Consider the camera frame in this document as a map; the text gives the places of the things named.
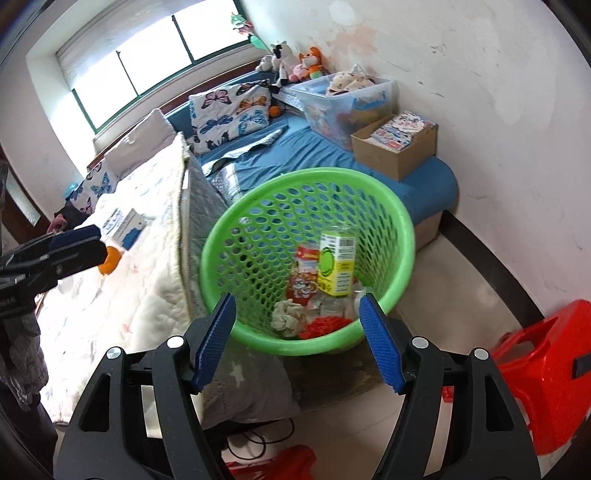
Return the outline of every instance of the pink plush toy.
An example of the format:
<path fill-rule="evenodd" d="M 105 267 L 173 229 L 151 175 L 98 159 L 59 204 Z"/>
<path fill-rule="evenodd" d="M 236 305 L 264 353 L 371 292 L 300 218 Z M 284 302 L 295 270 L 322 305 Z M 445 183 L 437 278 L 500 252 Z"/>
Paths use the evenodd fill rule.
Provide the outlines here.
<path fill-rule="evenodd" d="M 299 63 L 294 67 L 294 72 L 290 75 L 290 82 L 303 82 L 310 78 L 310 71 L 306 66 Z"/>

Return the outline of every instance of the orange ball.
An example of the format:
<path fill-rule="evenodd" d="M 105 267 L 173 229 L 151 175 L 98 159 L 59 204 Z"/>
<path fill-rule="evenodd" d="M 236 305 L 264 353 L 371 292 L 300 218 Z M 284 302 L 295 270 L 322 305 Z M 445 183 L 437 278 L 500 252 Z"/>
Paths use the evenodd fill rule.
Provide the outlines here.
<path fill-rule="evenodd" d="M 269 116 L 271 118 L 277 118 L 283 114 L 283 110 L 281 110 L 277 105 L 273 105 L 269 107 Z"/>
<path fill-rule="evenodd" d="M 110 273 L 113 273 L 117 268 L 117 265 L 119 265 L 119 260 L 121 260 L 121 252 L 115 247 L 108 246 L 107 258 L 105 259 L 105 263 L 99 265 L 99 272 L 101 272 L 103 275 L 109 275 Z"/>

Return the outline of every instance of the orange stuffed fox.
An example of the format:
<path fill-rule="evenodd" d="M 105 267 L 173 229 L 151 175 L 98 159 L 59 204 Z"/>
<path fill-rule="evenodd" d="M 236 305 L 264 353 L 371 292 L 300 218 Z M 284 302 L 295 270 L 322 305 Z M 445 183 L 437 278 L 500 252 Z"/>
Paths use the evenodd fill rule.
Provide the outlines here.
<path fill-rule="evenodd" d="M 318 47 L 310 47 L 310 53 L 299 54 L 301 64 L 310 72 L 310 78 L 315 79 L 324 75 L 322 56 Z"/>

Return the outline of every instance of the windowsill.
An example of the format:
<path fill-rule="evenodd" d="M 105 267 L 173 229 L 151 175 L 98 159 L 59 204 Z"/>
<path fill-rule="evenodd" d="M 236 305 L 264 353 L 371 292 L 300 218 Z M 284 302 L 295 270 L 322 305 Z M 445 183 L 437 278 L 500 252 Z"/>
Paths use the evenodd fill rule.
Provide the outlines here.
<path fill-rule="evenodd" d="M 145 94 L 110 121 L 94 137 L 96 152 L 102 151 L 123 132 L 130 129 L 153 109 L 159 108 L 192 87 L 228 70 L 260 59 L 265 52 L 251 43 L 243 44 L 216 57 L 205 60 L 172 77 L 156 89 Z"/>

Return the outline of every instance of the red item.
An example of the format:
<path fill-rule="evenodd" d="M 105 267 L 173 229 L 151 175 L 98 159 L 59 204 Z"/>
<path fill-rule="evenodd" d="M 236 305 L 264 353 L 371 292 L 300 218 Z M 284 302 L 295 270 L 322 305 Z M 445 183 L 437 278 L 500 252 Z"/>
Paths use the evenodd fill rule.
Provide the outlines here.
<path fill-rule="evenodd" d="M 346 327 L 350 323 L 351 320 L 344 317 L 318 317 L 298 337 L 300 337 L 300 340 L 322 337 L 341 330 L 342 327 Z"/>
<path fill-rule="evenodd" d="M 236 480 L 314 480 L 310 468 L 316 455 L 305 445 L 295 445 L 283 450 L 277 457 L 264 462 L 228 465 Z"/>
<path fill-rule="evenodd" d="M 531 342 L 533 351 L 499 363 L 526 342 Z M 576 365 L 590 354 L 591 303 L 586 300 L 576 300 L 531 327 L 505 335 L 491 352 L 511 392 L 525 407 L 538 455 L 563 446 L 585 420 L 591 407 L 591 374 Z M 449 399 L 453 390 L 444 387 L 443 394 L 444 400 Z"/>
<path fill-rule="evenodd" d="M 285 296 L 295 303 L 306 306 L 317 290 L 320 247 L 313 243 L 300 244 L 295 254 Z"/>

